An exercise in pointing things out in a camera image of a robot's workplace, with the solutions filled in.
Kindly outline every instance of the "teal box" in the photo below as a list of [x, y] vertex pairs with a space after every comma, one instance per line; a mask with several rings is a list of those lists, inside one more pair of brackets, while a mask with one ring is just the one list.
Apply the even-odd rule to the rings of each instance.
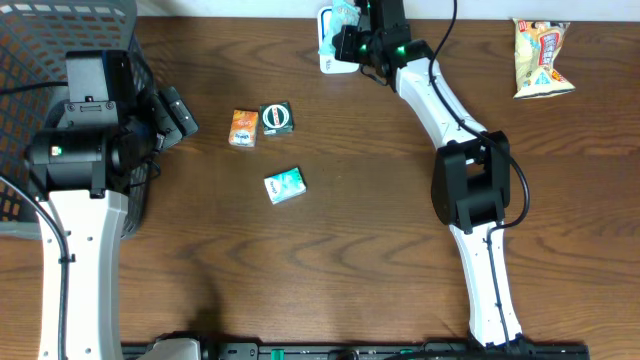
[[307, 192], [298, 168], [264, 179], [264, 186], [273, 204], [283, 202]]

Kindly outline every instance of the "plastic basket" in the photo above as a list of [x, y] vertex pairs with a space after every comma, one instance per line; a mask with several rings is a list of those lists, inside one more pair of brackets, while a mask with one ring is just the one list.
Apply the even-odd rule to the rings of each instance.
[[[133, 0], [6, 1], [0, 0], [0, 88], [66, 80], [65, 54], [77, 50], [142, 51], [133, 35]], [[153, 86], [151, 74], [132, 61], [138, 91]], [[28, 171], [22, 160], [31, 137], [47, 126], [53, 104], [68, 99], [67, 88], [39, 89], [0, 97], [0, 172], [21, 186]], [[147, 165], [133, 172], [132, 183], [145, 182]], [[146, 185], [134, 188], [122, 237], [137, 230], [144, 210]], [[0, 234], [40, 238], [35, 212], [0, 183]]]

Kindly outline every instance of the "chip bag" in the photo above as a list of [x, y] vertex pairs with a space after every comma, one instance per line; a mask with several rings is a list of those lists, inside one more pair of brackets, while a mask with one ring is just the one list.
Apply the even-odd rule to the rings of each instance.
[[524, 21], [516, 24], [516, 83], [514, 99], [556, 96], [575, 90], [553, 68], [564, 43], [568, 22]]

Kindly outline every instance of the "wood grain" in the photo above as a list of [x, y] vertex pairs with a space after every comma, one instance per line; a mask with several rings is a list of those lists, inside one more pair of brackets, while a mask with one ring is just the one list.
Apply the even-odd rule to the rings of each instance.
[[[201, 130], [160, 158], [144, 224], [122, 246], [123, 340], [186, 329], [265, 342], [466, 336], [460, 257], [430, 200], [429, 139], [389, 88], [322, 75], [315, 26], [140, 19], [158, 81], [179, 89]], [[412, 26], [435, 44], [447, 23]], [[469, 112], [509, 136], [531, 184], [530, 216], [506, 236], [518, 317], [536, 341], [637, 359], [640, 25], [572, 24], [556, 67], [576, 92], [527, 101], [512, 100], [513, 30], [461, 21], [440, 62]], [[292, 136], [227, 144], [233, 109], [283, 100]], [[308, 193], [272, 206], [262, 179], [294, 166]], [[511, 217], [522, 205], [512, 191]], [[40, 257], [38, 242], [2, 240], [2, 359], [36, 357]]]

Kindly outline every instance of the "black cable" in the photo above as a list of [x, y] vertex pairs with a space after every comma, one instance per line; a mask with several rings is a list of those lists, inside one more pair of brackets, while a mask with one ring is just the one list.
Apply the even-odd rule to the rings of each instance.
[[35, 89], [41, 89], [41, 88], [45, 88], [45, 87], [53, 87], [53, 86], [69, 86], [69, 83], [66, 82], [66, 81], [49, 81], [49, 82], [31, 84], [31, 85], [26, 85], [26, 86], [20, 86], [20, 87], [12, 88], [12, 89], [2, 89], [2, 90], [0, 90], [0, 96], [17, 94], [17, 93], [20, 93], [20, 92], [25, 92], [25, 91], [29, 91], [29, 90], [35, 90]]
[[36, 212], [42, 217], [42, 219], [51, 228], [51, 231], [58, 240], [58, 246], [60, 247], [60, 311], [58, 313], [58, 359], [67, 360], [66, 350], [66, 336], [67, 336], [67, 300], [69, 295], [69, 246], [67, 240], [64, 237], [62, 230], [51, 216], [38, 204], [38, 202], [22, 190], [17, 184], [11, 180], [0, 175], [0, 180], [9, 185], [18, 195], [33, 206]]
[[527, 183], [527, 178], [524, 176], [524, 172], [520, 168], [520, 165], [518, 165], [518, 163], [515, 161], [515, 159], [508, 152], [506, 152], [500, 146], [498, 146], [498, 144], [496, 144], [493, 140], [489, 139], [488, 137], [480, 134], [479, 132], [477, 132], [477, 131], [471, 129], [469, 126], [467, 126], [465, 124], [464, 120], [460, 119], [458, 114], [451, 108], [451, 105], [449, 105], [449, 103], [444, 98], [444, 96], [442, 96], [442, 93], [440, 92], [440, 89], [438, 89], [436, 78], [433, 76], [433, 65], [435, 64], [436, 57], [440, 53], [440, 50], [442, 49], [444, 43], [447, 41], [447, 38], [449, 38], [449, 34], [451, 34], [451, 30], [453, 29], [453, 26], [456, 23], [457, 15], [458, 15], [458, 1], [457, 0], [453, 0], [453, 16], [451, 18], [451, 24], [449, 25], [449, 28], [447, 29], [446, 34], [444, 35], [444, 37], [440, 41], [440, 44], [438, 45], [438, 48], [436, 49], [435, 53], [433, 54], [433, 58], [431, 59], [431, 62], [429, 63], [429, 81], [433, 85], [433, 90], [435, 91], [436, 95], [438, 95], [438, 98], [440, 99], [440, 101], [442, 102], [444, 107], [447, 109], [447, 111], [449, 111], [449, 113], [451, 114], [453, 119], [456, 121], [456, 123], [458, 123], [458, 126], [460, 126], [460, 128], [464, 129], [468, 133], [472, 134], [473, 136], [477, 137], [478, 139], [480, 139], [482, 142], [484, 142], [488, 146], [490, 146], [493, 149], [495, 149], [498, 153], [500, 153], [500, 155], [502, 155], [505, 159], [507, 159], [509, 161], [509, 164], [511, 164], [511, 166], [513, 166], [513, 169], [516, 171], [516, 174], [518, 175], [518, 178], [520, 178], [520, 182], [522, 183], [522, 190], [523, 190], [523, 193], [524, 193], [524, 205], [523, 205], [523, 208], [522, 208], [522, 212], [520, 213], [520, 216], [518, 216], [518, 218], [516, 218], [514, 221], [512, 221], [512, 222], [510, 222], [508, 224], [496, 224], [495, 227], [489, 229], [489, 231], [487, 232], [487, 239], [485, 240], [485, 242], [487, 243], [488, 251], [489, 251], [489, 259], [490, 259], [490, 264], [491, 264], [491, 273], [493, 275], [493, 286], [494, 286], [495, 292], [496, 292], [496, 307], [498, 308], [498, 311], [500, 313], [500, 320], [502, 322], [502, 329], [503, 329], [504, 335], [505, 335], [505, 342], [508, 344], [509, 343], [509, 332], [507, 330], [507, 324], [506, 324], [505, 317], [504, 317], [504, 311], [502, 309], [502, 302], [500, 300], [500, 291], [498, 290], [498, 280], [497, 280], [497, 275], [496, 275], [495, 263], [493, 261], [493, 249], [492, 249], [492, 242], [491, 242], [491, 234], [496, 230], [507, 229], [507, 228], [511, 228], [511, 227], [517, 226], [518, 224], [520, 224], [525, 219], [525, 217], [527, 216], [527, 213], [529, 212], [529, 207], [531, 205], [531, 197], [530, 197], [530, 193], [529, 193], [529, 184]]

